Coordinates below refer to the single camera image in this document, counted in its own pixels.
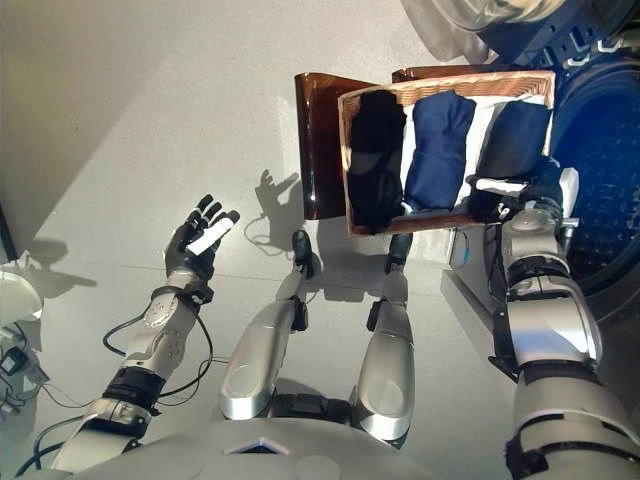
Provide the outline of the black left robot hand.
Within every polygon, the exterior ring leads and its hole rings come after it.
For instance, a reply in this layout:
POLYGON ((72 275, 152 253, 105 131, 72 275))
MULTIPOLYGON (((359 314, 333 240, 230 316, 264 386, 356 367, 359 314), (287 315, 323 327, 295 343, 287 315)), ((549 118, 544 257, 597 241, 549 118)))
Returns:
POLYGON ((200 199, 185 221, 174 231, 164 252, 166 274, 185 269, 209 281, 222 239, 240 219, 236 210, 225 212, 208 193, 200 199))

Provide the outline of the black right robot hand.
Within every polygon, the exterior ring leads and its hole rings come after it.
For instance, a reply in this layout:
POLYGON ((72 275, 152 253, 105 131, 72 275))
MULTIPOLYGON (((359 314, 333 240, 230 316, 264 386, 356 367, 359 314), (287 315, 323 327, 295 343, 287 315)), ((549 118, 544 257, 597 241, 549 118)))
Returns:
POLYGON ((561 168, 544 157, 531 172, 515 178, 472 176, 469 197, 471 217, 485 224, 505 223, 527 209, 547 211, 554 220, 570 218, 579 188, 574 168, 561 168))

